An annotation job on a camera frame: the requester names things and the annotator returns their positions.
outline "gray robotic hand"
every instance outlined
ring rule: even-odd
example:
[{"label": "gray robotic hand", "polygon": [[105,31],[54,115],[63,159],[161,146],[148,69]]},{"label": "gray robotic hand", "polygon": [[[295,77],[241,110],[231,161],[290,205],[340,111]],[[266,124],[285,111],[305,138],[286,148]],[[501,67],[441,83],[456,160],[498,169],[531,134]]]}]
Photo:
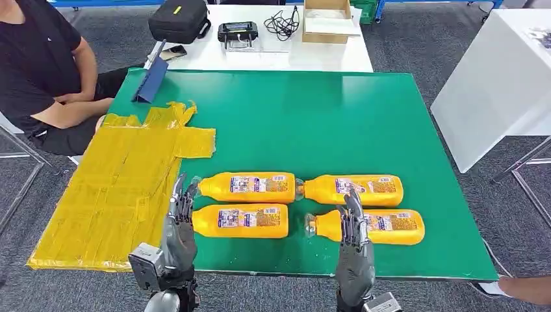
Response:
[{"label": "gray robotic hand", "polygon": [[356,191],[344,195],[346,208],[340,211],[342,240],[335,277],[339,284],[337,306],[341,311],[360,311],[371,299],[375,282],[373,243],[367,235],[367,222]]},{"label": "gray robotic hand", "polygon": [[198,182],[183,192],[186,174],[178,177],[164,218],[160,248],[140,244],[129,255],[140,288],[154,293],[146,312],[189,312],[199,306],[193,260],[197,255],[192,223]]},{"label": "gray robotic hand", "polygon": [[185,179],[186,174],[180,175],[172,190],[160,243],[166,261],[167,273],[171,275],[190,270],[197,255],[192,211],[193,197],[197,194],[198,182],[193,180],[186,191],[182,193]]}]

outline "white table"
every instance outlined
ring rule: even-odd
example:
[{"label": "white table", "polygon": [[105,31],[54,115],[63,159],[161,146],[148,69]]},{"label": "white table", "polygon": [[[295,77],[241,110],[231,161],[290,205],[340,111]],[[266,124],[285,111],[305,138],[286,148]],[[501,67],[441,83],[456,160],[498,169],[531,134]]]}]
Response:
[{"label": "white table", "polygon": [[551,55],[533,27],[551,29],[551,10],[493,10],[431,106],[461,173],[505,136],[551,135]]},{"label": "white table", "polygon": [[[188,55],[169,61],[171,70],[314,70],[323,72],[373,72],[362,36],[350,37],[347,44],[310,44],[302,42],[303,7],[298,6],[300,26],[293,37],[280,42],[269,33],[264,20],[284,10],[289,18],[293,6],[208,5],[212,28],[203,39],[184,45]],[[263,52],[226,52],[218,41],[221,23],[254,21],[259,30],[254,46]],[[160,43],[153,48],[156,51]]]}]

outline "blue frame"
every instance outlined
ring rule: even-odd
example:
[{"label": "blue frame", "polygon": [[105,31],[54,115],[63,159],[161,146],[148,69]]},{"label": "blue frame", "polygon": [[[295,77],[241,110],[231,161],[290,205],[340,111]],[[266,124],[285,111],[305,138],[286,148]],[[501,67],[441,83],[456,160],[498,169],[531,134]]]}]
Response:
[{"label": "blue frame", "polygon": [[[492,7],[492,10],[495,8],[499,8],[501,4],[503,3],[503,0],[446,0],[449,2],[493,2],[494,6]],[[379,0],[379,5],[377,6],[377,10],[375,11],[375,22],[381,21],[381,17],[383,15],[383,7],[385,7],[386,2],[442,2],[442,0]]]},{"label": "blue frame", "polygon": [[58,0],[50,2],[56,8],[122,7],[133,5],[160,5],[164,0]]}]

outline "bottle label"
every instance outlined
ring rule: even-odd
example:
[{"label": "bottle label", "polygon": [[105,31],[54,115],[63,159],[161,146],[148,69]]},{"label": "bottle label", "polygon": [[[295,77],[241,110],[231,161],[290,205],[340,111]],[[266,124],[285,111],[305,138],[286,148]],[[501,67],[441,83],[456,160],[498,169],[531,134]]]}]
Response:
[{"label": "bottle label", "polygon": [[388,216],[365,214],[367,231],[412,231],[417,229],[417,223],[410,213],[393,213]]},{"label": "bottle label", "polygon": [[353,187],[356,193],[392,193],[396,185],[392,177],[338,178],[335,180],[337,193],[345,194]]},{"label": "bottle label", "polygon": [[270,179],[259,177],[231,177],[229,191],[232,193],[245,192],[286,192],[289,183],[284,175],[274,175]]},{"label": "bottle label", "polygon": [[269,207],[257,211],[238,209],[222,209],[218,211],[219,228],[278,226],[280,223],[281,213],[277,207]]}]

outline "yellow plastic bottle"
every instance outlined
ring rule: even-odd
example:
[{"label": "yellow plastic bottle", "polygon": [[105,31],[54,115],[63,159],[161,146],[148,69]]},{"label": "yellow plastic bottle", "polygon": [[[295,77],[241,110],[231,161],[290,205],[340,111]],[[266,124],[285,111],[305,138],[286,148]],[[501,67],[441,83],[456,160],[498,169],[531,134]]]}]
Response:
[{"label": "yellow plastic bottle", "polygon": [[286,172],[223,172],[201,180],[199,192],[222,202],[290,203],[296,183]]},{"label": "yellow plastic bottle", "polygon": [[[425,225],[421,215],[409,209],[364,209],[368,236],[375,244],[415,245],[425,236]],[[321,216],[307,214],[305,217],[307,236],[325,236],[340,242],[340,212],[333,210]]]},{"label": "yellow plastic bottle", "polygon": [[207,237],[280,239],[289,232],[287,206],[279,203],[210,205],[192,220],[195,232]]},{"label": "yellow plastic bottle", "polygon": [[304,197],[318,203],[344,204],[344,194],[354,187],[362,205],[396,207],[404,188],[394,175],[321,175],[304,182]]}]

